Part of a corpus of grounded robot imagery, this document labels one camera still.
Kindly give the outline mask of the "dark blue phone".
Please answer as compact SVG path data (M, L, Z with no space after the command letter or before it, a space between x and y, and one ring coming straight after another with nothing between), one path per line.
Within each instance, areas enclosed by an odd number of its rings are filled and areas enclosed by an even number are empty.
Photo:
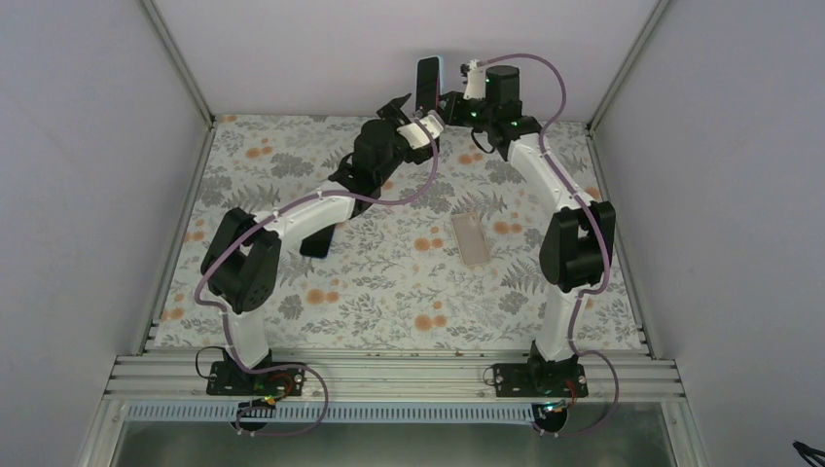
M304 257L312 259L327 258L332 245L336 226L336 224L329 225L304 238L299 249L300 254Z

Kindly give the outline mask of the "beige phone case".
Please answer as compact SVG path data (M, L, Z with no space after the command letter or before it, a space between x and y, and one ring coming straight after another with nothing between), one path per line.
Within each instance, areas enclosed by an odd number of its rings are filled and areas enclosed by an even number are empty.
M478 214L454 214L450 221L462 264L468 268L489 264L491 252Z

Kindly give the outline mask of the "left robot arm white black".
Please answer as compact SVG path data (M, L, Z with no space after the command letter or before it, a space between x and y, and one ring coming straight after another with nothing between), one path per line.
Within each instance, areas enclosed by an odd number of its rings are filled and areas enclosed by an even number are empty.
M434 183L445 123L434 110L407 116L401 109L406 101L391 100L363 123L352 151L308 194L264 213L234 208L225 214L201 263L194 300L218 309L224 352L235 363L232 380L245 393L269 385L269 343L258 309L277 284L283 247L312 242L374 205L411 204ZM431 163L430 174L417 192L382 198L383 185L401 164L423 162Z

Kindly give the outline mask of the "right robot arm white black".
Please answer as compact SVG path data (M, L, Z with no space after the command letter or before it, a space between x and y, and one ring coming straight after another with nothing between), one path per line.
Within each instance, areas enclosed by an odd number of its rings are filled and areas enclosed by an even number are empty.
M538 264L554 290L541 335L520 372L529 388L550 396L580 378L574 328L585 298L608 285L616 211L608 201L583 192L547 143L549 123L523 112L520 71L511 65L472 60L461 67L465 90L448 93L439 110L450 126L483 133L497 152L535 191L552 217Z

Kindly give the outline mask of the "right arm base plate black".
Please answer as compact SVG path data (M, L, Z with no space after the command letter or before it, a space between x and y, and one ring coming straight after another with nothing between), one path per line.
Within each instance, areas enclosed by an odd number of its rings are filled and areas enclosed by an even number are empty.
M577 358L554 362L499 363L491 367L499 398L585 398L590 394Z

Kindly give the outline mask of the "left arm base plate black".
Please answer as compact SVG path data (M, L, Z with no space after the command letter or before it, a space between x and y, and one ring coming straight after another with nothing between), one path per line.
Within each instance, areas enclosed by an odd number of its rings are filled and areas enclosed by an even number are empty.
M298 397L302 395L304 382L305 371L297 368L253 375L244 373L233 361L214 362L205 392L210 396Z

